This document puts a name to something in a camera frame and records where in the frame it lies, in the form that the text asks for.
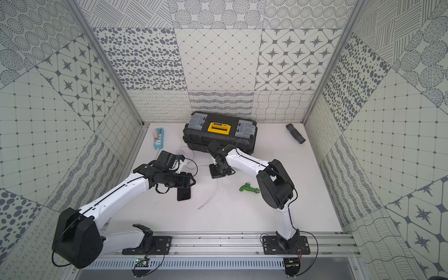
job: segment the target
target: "metal frame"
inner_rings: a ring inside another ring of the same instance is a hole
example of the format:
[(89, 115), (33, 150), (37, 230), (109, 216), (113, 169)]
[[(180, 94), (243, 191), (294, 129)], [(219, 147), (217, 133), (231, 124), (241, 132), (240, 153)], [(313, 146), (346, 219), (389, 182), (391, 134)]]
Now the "metal frame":
[(127, 93), (125, 87), (121, 83), (120, 78), (118, 77), (117, 73), (115, 72), (114, 68), (112, 67), (112, 64), (109, 61), (106, 53), (104, 52), (103, 48), (99, 44), (95, 34), (93, 33), (92, 27), (90, 26), (89, 22), (86, 20), (84, 13), (82, 12), (82, 9), (79, 6), (78, 2), (75, 0), (64, 0), (64, 2), (65, 2), (65, 5), (70, 10), (70, 12), (72, 13), (72, 15), (75, 17), (78, 25), (82, 29), (83, 34), (87, 37), (88, 41), (90, 42), (90, 47), (92, 49), (94, 49), (96, 51), (96, 53), (98, 54), (99, 59), (103, 63), (103, 67), (106, 69), (107, 73), (112, 78), (114, 85), (117, 87), (118, 91), (121, 93), (123, 100), (126, 102), (128, 107), (131, 109), (132, 114), (138, 120), (140, 125), (143, 125), (144, 121), (143, 121), (142, 117), (138, 113), (131, 98), (128, 96), (128, 93)]
[(345, 25), (344, 31), (341, 34), (341, 39), (338, 42), (338, 45), (336, 46), (336, 49), (333, 53), (333, 56), (330, 59), (329, 67), (325, 71), (325, 74), (322, 77), (322, 80), (320, 81), (320, 84), (318, 85), (316, 89), (316, 93), (313, 96), (313, 99), (311, 100), (311, 104), (309, 105), (307, 111), (305, 112), (305, 117), (302, 120), (302, 123), (306, 125), (306, 122), (308, 121), (308, 118), (310, 117), (311, 111), (314, 108), (314, 104), (316, 103), (317, 98), (323, 90), (325, 89), (325, 85), (327, 84), (329, 78), (333, 74), (333, 70), (336, 67), (337, 61), (339, 60), (339, 56), (341, 55), (345, 45), (347, 44), (351, 34), (352, 30), (355, 26), (356, 20), (358, 19), (358, 16), (362, 13), (362, 10), (364, 9), (366, 5), (366, 0), (358, 0), (353, 7), (352, 13), (349, 17), (349, 21)]

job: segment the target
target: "yellow toolbox handle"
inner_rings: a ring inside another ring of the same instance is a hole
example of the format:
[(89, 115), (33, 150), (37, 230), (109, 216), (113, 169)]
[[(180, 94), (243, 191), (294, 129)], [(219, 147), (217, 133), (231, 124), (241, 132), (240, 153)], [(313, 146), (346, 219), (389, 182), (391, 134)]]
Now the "yellow toolbox handle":
[(211, 122), (207, 131), (228, 135), (230, 132), (230, 127), (230, 125), (221, 124), (219, 122)]

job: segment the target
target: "vent grille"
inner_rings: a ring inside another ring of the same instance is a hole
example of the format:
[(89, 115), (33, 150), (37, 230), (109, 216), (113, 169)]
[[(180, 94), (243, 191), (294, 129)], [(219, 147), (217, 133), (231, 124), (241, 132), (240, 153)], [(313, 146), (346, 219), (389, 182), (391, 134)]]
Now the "vent grille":
[[(162, 258), (150, 258), (149, 267), (157, 267)], [(133, 269), (134, 258), (98, 258), (84, 269)], [(165, 258), (158, 269), (282, 269), (282, 258)]]

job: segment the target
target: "black mounting plate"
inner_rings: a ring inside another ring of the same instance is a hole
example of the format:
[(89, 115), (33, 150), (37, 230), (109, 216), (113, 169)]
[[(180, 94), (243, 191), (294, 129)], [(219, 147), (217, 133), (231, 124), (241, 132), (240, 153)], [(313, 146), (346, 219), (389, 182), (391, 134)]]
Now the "black mounting plate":
[(308, 246), (308, 239), (306, 236), (300, 235), (297, 242), (294, 244), (293, 248), (289, 250), (288, 252), (284, 252), (280, 247), (278, 243), (278, 237), (277, 236), (262, 236), (263, 240), (263, 248), (264, 248), (264, 254), (265, 255), (280, 255), (280, 254), (291, 254), (291, 255), (297, 255), (297, 249), (298, 247), (302, 253), (302, 255), (309, 255), (311, 254), (310, 247)]
[(138, 248), (127, 248), (123, 249), (121, 254), (123, 255), (168, 255), (169, 249), (171, 247), (171, 236), (153, 236), (152, 237), (152, 245), (151, 247), (154, 247), (154, 250), (148, 254), (148, 252), (145, 252), (144, 249), (138, 249)]
[(212, 179), (216, 179), (216, 178), (221, 178), (224, 177), (226, 175), (231, 175), (232, 174), (232, 169), (229, 167), (228, 169), (226, 169), (224, 171), (224, 173), (220, 173), (217, 166), (215, 164), (210, 164), (209, 166), (210, 169), (210, 175), (212, 177)]

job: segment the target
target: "dotted pattern tile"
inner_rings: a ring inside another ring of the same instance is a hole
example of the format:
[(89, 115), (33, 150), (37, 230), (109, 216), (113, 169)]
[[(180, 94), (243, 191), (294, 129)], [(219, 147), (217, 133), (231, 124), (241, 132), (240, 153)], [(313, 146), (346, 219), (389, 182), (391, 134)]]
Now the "dotted pattern tile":
[(448, 173), (448, 116), (391, 71), (344, 132), (384, 204)]
[(390, 66), (352, 34), (323, 95), (342, 131), (388, 73)]
[(36, 69), (0, 98), (0, 188), (44, 203), (93, 131)]
[(81, 35), (63, 1), (2, 1), (0, 18), (0, 28), (32, 65)]
[(343, 28), (355, 0), (267, 0), (265, 28)]
[(128, 90), (186, 90), (173, 29), (94, 28)]
[(33, 222), (42, 206), (36, 202), (0, 189), (0, 267), (22, 238), (28, 226)]
[(261, 30), (175, 31), (188, 90), (254, 90)]

